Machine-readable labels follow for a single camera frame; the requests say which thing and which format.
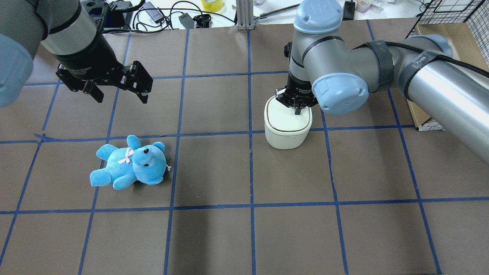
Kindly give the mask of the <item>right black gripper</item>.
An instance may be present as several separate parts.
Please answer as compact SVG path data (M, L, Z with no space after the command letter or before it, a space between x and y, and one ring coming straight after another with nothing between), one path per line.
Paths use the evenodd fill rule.
M300 115L303 108L318 104L311 82L300 80L293 75L288 75L284 88L276 90L275 99L288 108L294 108L295 115Z

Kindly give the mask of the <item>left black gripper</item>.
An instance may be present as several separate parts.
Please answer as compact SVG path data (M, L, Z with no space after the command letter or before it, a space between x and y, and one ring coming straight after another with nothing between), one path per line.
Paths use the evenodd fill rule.
M123 66L105 37L96 34L92 42L80 52L56 55L60 62L56 75L72 92L83 92L96 102L102 103L104 93L93 79L105 76L110 70L120 68L121 80L117 87L130 91L147 104L152 92L153 78L140 61Z

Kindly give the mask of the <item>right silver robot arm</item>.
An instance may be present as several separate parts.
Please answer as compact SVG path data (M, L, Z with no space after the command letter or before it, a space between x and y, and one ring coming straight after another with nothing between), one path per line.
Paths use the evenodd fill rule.
M397 87L485 163L489 159L488 72L453 58L440 35L374 40L348 49L335 0L304 0L284 48L288 82L275 99L298 115L319 104L329 115L360 108L369 94Z

